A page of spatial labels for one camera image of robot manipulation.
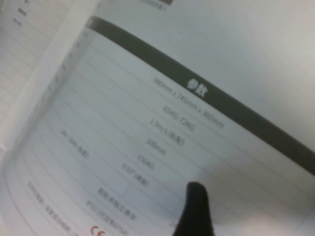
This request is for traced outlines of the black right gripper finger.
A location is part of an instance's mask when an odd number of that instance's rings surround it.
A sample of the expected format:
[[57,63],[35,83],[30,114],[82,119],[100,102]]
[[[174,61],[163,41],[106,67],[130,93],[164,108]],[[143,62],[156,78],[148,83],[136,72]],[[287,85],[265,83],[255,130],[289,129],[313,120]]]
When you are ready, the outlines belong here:
[[174,236],[214,236],[206,188],[199,182],[189,182],[183,213]]

